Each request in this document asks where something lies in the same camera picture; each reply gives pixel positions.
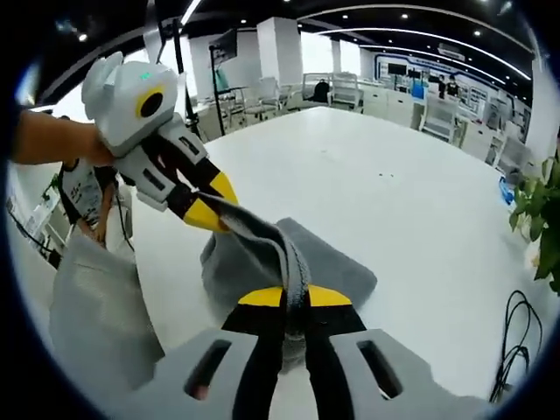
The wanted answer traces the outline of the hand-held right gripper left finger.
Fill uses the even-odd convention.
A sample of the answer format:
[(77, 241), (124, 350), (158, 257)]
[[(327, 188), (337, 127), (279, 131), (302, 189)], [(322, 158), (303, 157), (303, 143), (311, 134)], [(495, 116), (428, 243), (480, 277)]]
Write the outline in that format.
[(164, 360), (157, 419), (266, 419), (283, 364), (286, 298), (280, 286), (242, 297), (221, 329), (206, 330)]

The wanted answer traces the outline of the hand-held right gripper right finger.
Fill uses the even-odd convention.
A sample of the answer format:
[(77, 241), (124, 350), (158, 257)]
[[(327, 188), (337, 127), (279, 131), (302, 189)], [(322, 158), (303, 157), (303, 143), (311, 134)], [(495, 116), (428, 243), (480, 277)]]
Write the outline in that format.
[(367, 329), (350, 299), (312, 285), (305, 364), (321, 419), (483, 419), (486, 404), (454, 395), (430, 365), (381, 329)]

